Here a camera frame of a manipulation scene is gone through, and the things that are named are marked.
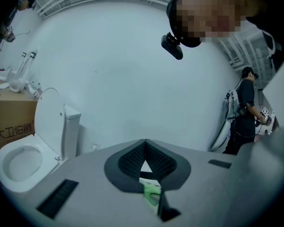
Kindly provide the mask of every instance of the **toilet seat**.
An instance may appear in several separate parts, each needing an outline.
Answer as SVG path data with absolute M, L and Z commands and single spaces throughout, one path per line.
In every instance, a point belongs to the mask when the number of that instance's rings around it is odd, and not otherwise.
M 21 182 L 11 180 L 6 174 L 7 164 L 4 159 L 8 154 L 14 154 L 17 156 L 17 152 L 22 147 L 36 149 L 42 155 L 42 163 L 38 170 L 34 172 L 30 177 Z M 13 192 L 27 192 L 31 190 L 39 181 L 41 181 L 46 175 L 56 168 L 58 161 L 55 159 L 57 154 L 50 149 L 44 141 L 38 135 L 29 135 L 20 140 L 7 144 L 0 150 L 0 181 L 9 190 Z
M 64 103 L 58 91 L 46 89 L 35 112 L 35 135 L 0 149 L 0 181 L 13 192 L 27 192 L 63 160 Z

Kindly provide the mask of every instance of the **person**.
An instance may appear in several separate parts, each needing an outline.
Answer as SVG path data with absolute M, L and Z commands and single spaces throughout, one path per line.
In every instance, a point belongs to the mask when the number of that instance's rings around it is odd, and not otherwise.
M 254 105 L 254 82 L 255 73 L 251 67 L 245 67 L 242 71 L 241 84 L 238 88 L 238 99 L 241 112 L 231 123 L 231 137 L 223 153 L 236 155 L 242 145 L 254 142 L 256 134 L 255 117 L 262 125 L 269 125 L 264 115 L 262 115 Z
M 174 36 L 187 47 L 205 37 L 228 37 L 247 20 L 284 51 L 284 0 L 170 0 L 167 16 Z
M 15 35 L 8 30 L 8 27 L 10 26 L 11 22 L 13 21 L 16 13 L 18 11 L 23 11 L 25 9 L 31 9 L 33 7 L 35 0 L 17 0 L 15 2 L 15 5 L 13 8 L 9 11 L 7 16 L 4 18 L 3 22 L 0 25 L 0 43 L 2 40 L 5 40 L 7 42 L 13 42 L 16 37 Z

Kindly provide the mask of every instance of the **ceiling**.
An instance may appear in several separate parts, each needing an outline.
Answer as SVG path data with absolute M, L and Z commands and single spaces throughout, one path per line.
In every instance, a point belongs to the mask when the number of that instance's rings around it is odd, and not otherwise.
M 36 0 L 41 7 L 37 13 L 44 17 L 50 17 L 67 8 L 101 0 Z M 165 10 L 170 0 L 126 0 L 135 1 L 148 6 Z M 273 69 L 267 58 L 268 49 L 262 32 L 253 24 L 243 21 L 239 32 L 235 32 L 229 38 L 220 38 L 215 41 L 217 47 L 224 53 L 231 66 L 240 76 L 245 66 L 251 66 L 259 75 L 256 88 L 264 88 L 273 76 Z

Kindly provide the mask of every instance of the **white toilet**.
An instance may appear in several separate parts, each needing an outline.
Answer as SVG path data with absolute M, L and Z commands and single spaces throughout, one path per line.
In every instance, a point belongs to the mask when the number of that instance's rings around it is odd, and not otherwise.
M 45 90 L 35 112 L 35 135 L 0 150 L 0 181 L 24 194 L 65 161 L 76 157 L 81 113 L 65 105 L 54 88 Z

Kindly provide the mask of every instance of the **box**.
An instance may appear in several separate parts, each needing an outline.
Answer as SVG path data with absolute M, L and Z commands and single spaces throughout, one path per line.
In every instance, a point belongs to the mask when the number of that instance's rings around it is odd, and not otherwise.
M 28 92 L 0 89 L 0 149 L 6 144 L 35 133 L 37 101 Z

